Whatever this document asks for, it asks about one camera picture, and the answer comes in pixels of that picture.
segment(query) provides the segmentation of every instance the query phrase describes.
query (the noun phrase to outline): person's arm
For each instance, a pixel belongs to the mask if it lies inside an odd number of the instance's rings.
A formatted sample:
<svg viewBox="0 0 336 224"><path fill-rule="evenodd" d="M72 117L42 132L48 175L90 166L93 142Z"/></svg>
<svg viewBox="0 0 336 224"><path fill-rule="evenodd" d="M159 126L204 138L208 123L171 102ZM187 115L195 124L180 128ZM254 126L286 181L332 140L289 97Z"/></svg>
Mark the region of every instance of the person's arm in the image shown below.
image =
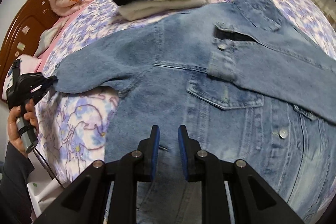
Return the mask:
<svg viewBox="0 0 336 224"><path fill-rule="evenodd" d="M38 132L38 122L32 100L26 105L26 110L24 118L30 121ZM14 221L17 219L21 224L30 224L32 211L27 178L34 167L28 159L22 140L18 135L16 118L19 117L20 111L20 108L12 108L8 117L9 143L0 187L0 206L7 216L8 222L10 220L10 223L18 223Z"/></svg>

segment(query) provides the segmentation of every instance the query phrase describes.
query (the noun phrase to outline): blue gripper pad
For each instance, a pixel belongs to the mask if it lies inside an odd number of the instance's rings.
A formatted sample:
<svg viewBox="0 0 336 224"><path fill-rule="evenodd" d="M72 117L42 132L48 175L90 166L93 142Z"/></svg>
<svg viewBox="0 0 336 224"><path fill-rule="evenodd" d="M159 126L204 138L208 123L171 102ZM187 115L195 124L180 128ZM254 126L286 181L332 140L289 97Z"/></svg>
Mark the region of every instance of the blue gripper pad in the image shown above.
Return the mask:
<svg viewBox="0 0 336 224"><path fill-rule="evenodd" d="M153 152L152 152L151 181L154 180L155 173L156 173L156 165L158 162L159 144L160 144L160 128L158 126L153 126L152 133L153 133L153 130L156 130L156 132L155 132L155 139L154 139Z"/></svg>
<svg viewBox="0 0 336 224"><path fill-rule="evenodd" d="M189 174L188 174L188 156L187 151L185 148L185 134L188 138L188 134L186 132L185 126L179 126L178 128L178 145L180 147L180 156L181 156L181 162L182 162L182 170L184 174L185 180L189 180Z"/></svg>

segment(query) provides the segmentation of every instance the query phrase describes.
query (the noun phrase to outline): jacket button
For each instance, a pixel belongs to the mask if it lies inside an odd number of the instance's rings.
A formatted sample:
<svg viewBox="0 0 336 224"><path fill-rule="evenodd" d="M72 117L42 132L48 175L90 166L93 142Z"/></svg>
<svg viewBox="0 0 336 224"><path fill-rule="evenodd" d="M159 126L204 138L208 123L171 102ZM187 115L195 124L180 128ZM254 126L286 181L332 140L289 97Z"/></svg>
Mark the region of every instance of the jacket button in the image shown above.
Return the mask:
<svg viewBox="0 0 336 224"><path fill-rule="evenodd" d="M288 136L288 131L287 131L286 129L282 129L282 130L280 130L280 131L279 131L279 136L280 136L280 138L282 138L282 139L287 138L287 136Z"/></svg>
<svg viewBox="0 0 336 224"><path fill-rule="evenodd" d="M221 51L227 49L227 47L228 47L228 46L225 45L225 44L219 44L219 45L218 45L218 48L219 48Z"/></svg>

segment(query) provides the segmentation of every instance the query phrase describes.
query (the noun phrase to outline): dark gray sleeve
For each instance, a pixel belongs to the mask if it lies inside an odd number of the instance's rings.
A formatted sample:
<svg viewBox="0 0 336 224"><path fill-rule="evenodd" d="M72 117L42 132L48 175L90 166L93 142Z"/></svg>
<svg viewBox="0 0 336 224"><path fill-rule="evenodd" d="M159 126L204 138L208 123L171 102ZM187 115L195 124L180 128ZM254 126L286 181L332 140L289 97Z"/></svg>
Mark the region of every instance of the dark gray sleeve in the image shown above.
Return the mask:
<svg viewBox="0 0 336 224"><path fill-rule="evenodd" d="M32 222L30 218L32 205L27 189L27 178L33 170L30 160L8 143L0 186L0 206L7 219L16 218L21 224Z"/></svg>
<svg viewBox="0 0 336 224"><path fill-rule="evenodd" d="M115 32L66 56L53 73L55 90L73 94L110 86L120 97L127 94L157 58L159 24Z"/></svg>

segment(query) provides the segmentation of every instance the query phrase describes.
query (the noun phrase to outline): chest pocket flap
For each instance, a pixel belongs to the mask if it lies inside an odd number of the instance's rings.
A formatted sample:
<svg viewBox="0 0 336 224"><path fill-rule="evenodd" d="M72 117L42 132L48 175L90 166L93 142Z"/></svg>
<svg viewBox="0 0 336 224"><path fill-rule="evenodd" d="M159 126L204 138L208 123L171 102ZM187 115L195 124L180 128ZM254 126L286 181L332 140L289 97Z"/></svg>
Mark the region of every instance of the chest pocket flap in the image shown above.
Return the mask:
<svg viewBox="0 0 336 224"><path fill-rule="evenodd" d="M196 71L188 81L187 92L223 110L261 107L264 104L262 94L240 89L230 82Z"/></svg>

